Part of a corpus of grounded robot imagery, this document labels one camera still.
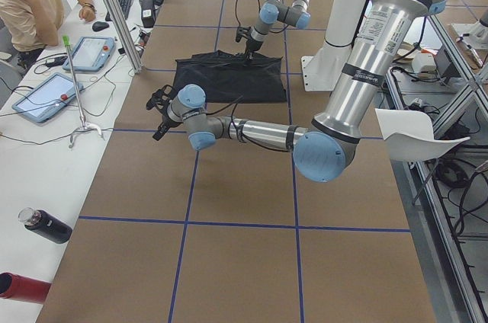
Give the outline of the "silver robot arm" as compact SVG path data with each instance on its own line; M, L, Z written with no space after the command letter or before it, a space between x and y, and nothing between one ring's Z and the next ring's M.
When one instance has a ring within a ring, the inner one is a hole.
M285 27L292 26L297 29L306 28L310 22L309 5L310 0L292 0L289 4L281 0L264 0L258 6L255 23L250 27L238 26L236 29L236 41L246 40L244 60L252 61L275 23L280 22Z
M190 75L183 85L154 92L148 109L162 115L154 137L184 125L192 147L200 151L218 139L235 139L279 152L291 152L306 178L327 182L352 162L361 139L359 126L415 19L437 14L446 0L334 0L322 48L303 60L308 91L328 91L324 111L309 128L263 123L234 116L214 117L204 105L215 81Z

